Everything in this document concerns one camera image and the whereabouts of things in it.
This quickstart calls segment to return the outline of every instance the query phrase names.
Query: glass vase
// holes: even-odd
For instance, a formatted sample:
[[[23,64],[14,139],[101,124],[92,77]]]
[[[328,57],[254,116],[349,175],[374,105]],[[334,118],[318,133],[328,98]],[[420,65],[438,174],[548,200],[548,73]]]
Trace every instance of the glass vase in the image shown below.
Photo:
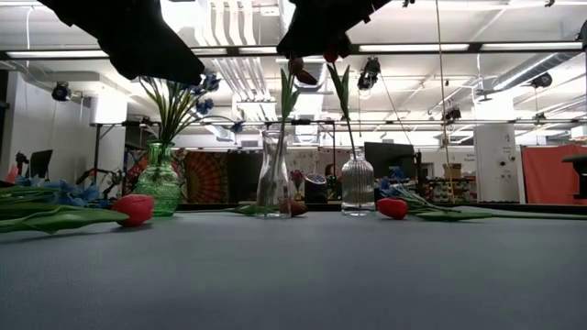
[[[257,187],[258,218],[286,219],[292,215],[286,152],[286,134],[277,130],[263,132],[263,166]]]
[[[362,150],[342,167],[342,214],[369,215],[375,211],[373,167]]]
[[[140,173],[135,193],[155,199],[155,216],[171,216],[180,203],[179,178],[172,166],[172,143],[149,142],[149,166]]]

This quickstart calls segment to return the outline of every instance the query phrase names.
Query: blue table surface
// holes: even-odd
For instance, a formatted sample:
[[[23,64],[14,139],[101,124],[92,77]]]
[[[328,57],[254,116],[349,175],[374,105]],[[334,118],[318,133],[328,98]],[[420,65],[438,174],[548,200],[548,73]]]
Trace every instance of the blue table surface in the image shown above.
[[[587,329],[587,222],[178,214],[0,236],[0,329]]]

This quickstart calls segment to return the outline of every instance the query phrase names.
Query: white wall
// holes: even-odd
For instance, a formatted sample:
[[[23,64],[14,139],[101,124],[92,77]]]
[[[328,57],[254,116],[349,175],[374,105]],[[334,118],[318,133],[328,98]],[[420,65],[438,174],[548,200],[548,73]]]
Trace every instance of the white wall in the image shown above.
[[[434,164],[434,176],[444,177],[444,168],[442,165],[447,163],[447,154],[444,149],[423,148],[422,162]],[[474,147],[449,148],[450,163],[462,165],[462,173],[473,173],[476,171]]]
[[[95,127],[90,126],[88,107],[73,101],[55,102],[49,91],[25,82],[18,72],[9,74],[7,101],[11,107],[6,111],[0,179],[5,179],[11,166],[16,164],[15,155],[19,151],[30,158],[35,151],[52,149],[49,165],[52,181],[75,182],[94,166]],[[124,141],[122,127],[114,128],[102,139],[100,168],[122,169]]]

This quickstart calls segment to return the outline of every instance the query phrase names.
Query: monitor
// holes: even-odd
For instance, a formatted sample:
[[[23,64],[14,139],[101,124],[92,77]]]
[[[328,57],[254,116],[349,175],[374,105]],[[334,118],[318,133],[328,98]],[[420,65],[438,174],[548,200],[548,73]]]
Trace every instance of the monitor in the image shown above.
[[[53,150],[33,152],[33,154],[30,155],[28,170],[25,177],[34,178],[38,175],[40,179],[45,178],[45,176],[48,174],[47,172],[49,171],[49,163],[51,161],[52,155]]]
[[[375,178],[391,177],[393,166],[399,167],[405,178],[416,177],[412,145],[365,142],[365,159],[373,166]]]

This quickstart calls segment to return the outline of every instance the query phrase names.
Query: clear glass vase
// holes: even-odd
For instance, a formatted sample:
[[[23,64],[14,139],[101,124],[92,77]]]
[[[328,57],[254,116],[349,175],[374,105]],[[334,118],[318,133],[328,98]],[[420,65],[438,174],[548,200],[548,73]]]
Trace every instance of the clear glass vase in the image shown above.
[[[292,215],[286,152],[287,134],[277,130],[263,132],[263,166],[257,187],[258,218],[286,219]]]
[[[373,167],[362,150],[352,152],[342,167],[342,214],[368,215],[375,211]]]
[[[172,166],[172,143],[149,142],[149,166],[140,173],[135,193],[155,199],[155,216],[171,216],[181,200],[179,178]]]

